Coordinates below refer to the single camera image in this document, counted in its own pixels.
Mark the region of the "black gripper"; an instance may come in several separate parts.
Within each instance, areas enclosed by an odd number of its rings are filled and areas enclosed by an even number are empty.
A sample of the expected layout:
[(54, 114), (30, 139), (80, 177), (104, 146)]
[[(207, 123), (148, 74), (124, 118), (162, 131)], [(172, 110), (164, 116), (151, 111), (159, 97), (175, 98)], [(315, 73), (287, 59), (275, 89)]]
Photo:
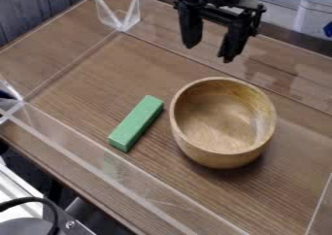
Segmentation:
[(182, 42), (187, 49), (192, 49), (203, 39), (203, 19), (200, 10), (212, 6), (239, 8), (244, 11), (228, 24), (218, 56), (224, 63), (234, 61), (243, 52), (251, 37), (259, 34), (262, 14), (267, 11), (264, 4), (255, 0), (176, 0)]

